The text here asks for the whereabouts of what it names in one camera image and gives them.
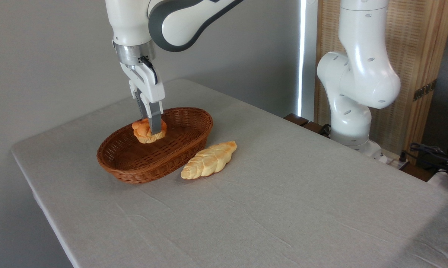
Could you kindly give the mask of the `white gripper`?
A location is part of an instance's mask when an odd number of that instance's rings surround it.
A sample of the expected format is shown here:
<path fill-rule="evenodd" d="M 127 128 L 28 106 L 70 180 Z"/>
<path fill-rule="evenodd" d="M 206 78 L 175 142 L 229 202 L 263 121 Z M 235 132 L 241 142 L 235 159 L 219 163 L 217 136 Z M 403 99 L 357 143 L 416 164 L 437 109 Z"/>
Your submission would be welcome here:
<path fill-rule="evenodd" d="M 120 63 L 122 70 L 130 79 L 130 90 L 136 100 L 142 119 L 148 118 L 151 134 L 162 131 L 161 114 L 165 91 L 159 73 L 150 61 L 135 66 Z"/>

